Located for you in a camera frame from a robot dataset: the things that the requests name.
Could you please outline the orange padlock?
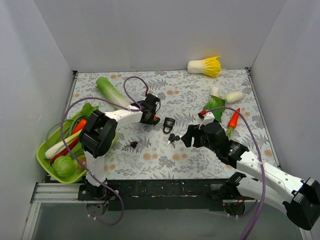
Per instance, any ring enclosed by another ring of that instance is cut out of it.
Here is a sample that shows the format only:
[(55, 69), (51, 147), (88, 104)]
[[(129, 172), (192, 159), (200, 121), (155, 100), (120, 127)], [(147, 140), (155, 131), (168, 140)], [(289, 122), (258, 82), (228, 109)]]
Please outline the orange padlock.
[(160, 122), (160, 118), (158, 117), (158, 116), (154, 116), (154, 118), (153, 118), (153, 122), (152, 122), (152, 124), (154, 125), (154, 126), (156, 126), (159, 122)]

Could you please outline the black key bunch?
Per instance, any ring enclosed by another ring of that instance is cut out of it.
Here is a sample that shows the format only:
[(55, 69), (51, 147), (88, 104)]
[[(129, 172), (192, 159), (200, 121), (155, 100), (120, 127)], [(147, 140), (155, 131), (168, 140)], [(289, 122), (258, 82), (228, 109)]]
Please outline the black key bunch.
[(130, 144), (128, 144), (128, 145), (126, 145), (125, 147), (124, 147), (124, 149), (126, 150), (126, 151), (131, 151), (131, 150), (133, 150), (133, 151), (135, 151), (136, 153), (138, 152), (138, 150), (137, 150), (137, 146), (138, 146), (138, 141), (132, 141)]
[(180, 141), (182, 137), (183, 137), (182, 135), (175, 135), (174, 133), (170, 133), (166, 146), (172, 145), (173, 148), (175, 149), (176, 148), (175, 142)]

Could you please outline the black padlock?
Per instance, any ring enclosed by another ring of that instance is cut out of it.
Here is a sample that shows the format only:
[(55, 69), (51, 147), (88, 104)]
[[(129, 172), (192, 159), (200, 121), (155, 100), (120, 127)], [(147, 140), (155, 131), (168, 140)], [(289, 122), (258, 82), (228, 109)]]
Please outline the black padlock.
[(162, 129), (163, 132), (165, 134), (169, 134), (172, 131), (172, 129), (175, 125), (175, 122), (176, 122), (176, 120), (174, 118), (166, 117), (164, 119), (164, 123), (163, 123), (163, 129)]

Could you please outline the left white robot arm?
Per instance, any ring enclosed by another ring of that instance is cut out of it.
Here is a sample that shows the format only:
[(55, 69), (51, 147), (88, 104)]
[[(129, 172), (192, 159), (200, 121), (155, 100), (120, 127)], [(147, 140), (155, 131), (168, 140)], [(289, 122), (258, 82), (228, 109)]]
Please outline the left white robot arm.
[(86, 157), (86, 179), (84, 184), (95, 200), (106, 196), (107, 180), (105, 174), (105, 155), (113, 147), (117, 130), (130, 124), (142, 123), (156, 125), (160, 121), (156, 117), (161, 100), (148, 93), (144, 100), (131, 103), (124, 109), (102, 112), (95, 110), (89, 116), (79, 135), (79, 142)]

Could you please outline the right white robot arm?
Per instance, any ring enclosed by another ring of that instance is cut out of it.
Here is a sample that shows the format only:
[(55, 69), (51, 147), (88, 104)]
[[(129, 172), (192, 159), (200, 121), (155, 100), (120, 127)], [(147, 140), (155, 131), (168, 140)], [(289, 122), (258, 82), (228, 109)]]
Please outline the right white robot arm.
[(184, 145), (205, 147), (221, 162), (241, 172), (239, 181), (226, 186), (227, 195), (241, 195), (270, 205), (286, 214), (289, 220), (304, 230), (311, 230), (320, 217), (320, 184), (313, 178), (304, 180), (258, 160), (246, 146), (230, 140), (217, 122), (189, 125), (180, 138)]

